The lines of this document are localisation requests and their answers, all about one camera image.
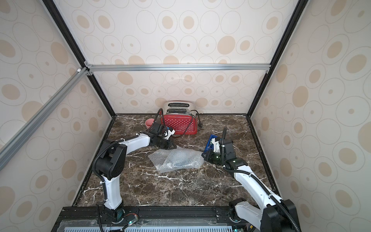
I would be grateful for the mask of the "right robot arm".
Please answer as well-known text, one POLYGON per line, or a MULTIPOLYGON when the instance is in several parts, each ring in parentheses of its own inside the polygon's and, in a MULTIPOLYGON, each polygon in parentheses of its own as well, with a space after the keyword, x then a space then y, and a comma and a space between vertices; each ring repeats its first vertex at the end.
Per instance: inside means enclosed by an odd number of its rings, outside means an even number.
POLYGON ((253 197, 257 207, 240 198, 230 202, 230 220, 248 222, 261 232, 300 232, 295 205, 270 190, 252 171, 245 160, 236 156, 233 141, 211 135, 202 157, 221 166, 253 197))

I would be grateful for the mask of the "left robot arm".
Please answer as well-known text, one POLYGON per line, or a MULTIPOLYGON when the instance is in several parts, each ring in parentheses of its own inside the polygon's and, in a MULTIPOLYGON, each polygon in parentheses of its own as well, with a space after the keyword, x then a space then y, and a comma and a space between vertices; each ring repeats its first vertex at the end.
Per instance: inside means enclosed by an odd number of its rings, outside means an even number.
POLYGON ((128 139, 106 139, 92 163, 93 173, 103 187, 103 209, 114 222, 124 218, 120 194, 120 175, 124 169, 126 155, 145 147, 164 150, 176 149, 172 136, 175 130, 165 123, 163 109, 159 109, 152 125, 128 139))

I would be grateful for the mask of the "clear bubble wrap sheet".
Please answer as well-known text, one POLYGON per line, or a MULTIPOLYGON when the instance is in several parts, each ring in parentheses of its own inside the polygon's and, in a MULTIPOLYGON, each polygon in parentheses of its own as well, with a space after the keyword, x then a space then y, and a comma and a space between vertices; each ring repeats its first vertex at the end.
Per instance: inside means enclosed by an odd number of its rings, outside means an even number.
POLYGON ((159 149, 148 157, 159 173, 180 169, 197 169, 204 163, 200 151, 181 147, 172 150, 159 149))

